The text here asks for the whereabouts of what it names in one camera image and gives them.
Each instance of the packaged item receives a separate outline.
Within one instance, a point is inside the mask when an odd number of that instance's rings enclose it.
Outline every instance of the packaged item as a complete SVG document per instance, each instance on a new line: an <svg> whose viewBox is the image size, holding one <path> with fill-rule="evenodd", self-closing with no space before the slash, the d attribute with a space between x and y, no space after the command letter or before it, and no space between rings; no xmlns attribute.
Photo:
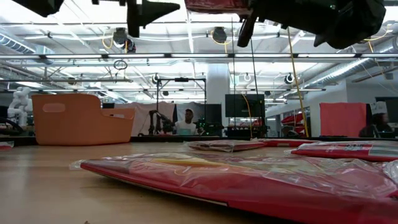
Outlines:
<svg viewBox="0 0 398 224"><path fill-rule="evenodd" d="M0 151L8 151L14 147L13 141L0 142Z"/></svg>
<svg viewBox="0 0 398 224"><path fill-rule="evenodd" d="M306 139L259 139L265 147L299 147L302 144L319 142Z"/></svg>
<svg viewBox="0 0 398 224"><path fill-rule="evenodd" d="M398 142L348 141L303 144L292 154L325 158L357 158L388 162L398 159Z"/></svg>
<svg viewBox="0 0 398 224"><path fill-rule="evenodd" d="M395 162L138 154L81 168L133 185L302 223L396 223Z"/></svg>
<svg viewBox="0 0 398 224"><path fill-rule="evenodd" d="M236 152L249 149L257 149L264 146L264 143L255 141L242 140L214 140L214 141L192 141L186 142L186 146L191 149L206 150L206 151L223 151Z"/></svg>

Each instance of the orange storage basket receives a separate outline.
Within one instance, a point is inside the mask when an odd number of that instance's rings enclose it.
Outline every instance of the orange storage basket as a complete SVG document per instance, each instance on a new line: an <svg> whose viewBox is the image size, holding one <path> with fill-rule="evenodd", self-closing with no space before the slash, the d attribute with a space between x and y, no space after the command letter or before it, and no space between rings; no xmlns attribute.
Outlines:
<svg viewBox="0 0 398 224"><path fill-rule="evenodd" d="M130 141L134 109L101 109L96 96L34 95L36 140L40 145L92 146Z"/></svg>

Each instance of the white shirt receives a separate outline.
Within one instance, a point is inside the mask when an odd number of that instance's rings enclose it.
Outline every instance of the white shirt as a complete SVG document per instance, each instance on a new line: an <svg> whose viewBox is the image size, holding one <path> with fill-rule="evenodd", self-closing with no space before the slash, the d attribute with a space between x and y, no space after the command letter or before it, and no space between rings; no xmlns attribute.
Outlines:
<svg viewBox="0 0 398 224"><path fill-rule="evenodd" d="M196 134L198 134L197 126L193 122L188 124L185 121L177 121L175 123L175 129L177 130L177 134L179 134L179 135L196 135Z"/></svg>

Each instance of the workbench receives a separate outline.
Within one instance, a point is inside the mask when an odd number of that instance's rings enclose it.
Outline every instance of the workbench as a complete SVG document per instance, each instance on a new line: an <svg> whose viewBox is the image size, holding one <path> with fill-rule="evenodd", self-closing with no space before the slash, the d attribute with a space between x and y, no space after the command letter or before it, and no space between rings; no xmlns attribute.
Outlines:
<svg viewBox="0 0 398 224"><path fill-rule="evenodd" d="M285 156L287 149L268 147L233 154L280 157ZM90 147L19 146L2 151L1 223L292 223L143 189L86 170L69 169L73 161L80 159L183 151L189 151L183 143L167 142Z"/></svg>

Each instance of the white column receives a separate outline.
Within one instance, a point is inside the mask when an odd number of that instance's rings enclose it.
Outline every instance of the white column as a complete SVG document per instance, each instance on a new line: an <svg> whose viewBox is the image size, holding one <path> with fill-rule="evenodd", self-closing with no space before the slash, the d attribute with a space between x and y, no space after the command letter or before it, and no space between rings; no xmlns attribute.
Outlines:
<svg viewBox="0 0 398 224"><path fill-rule="evenodd" d="M229 94L228 64L208 64L206 92L208 104L221 104L221 116L224 127L229 124L225 117L225 94Z"/></svg>

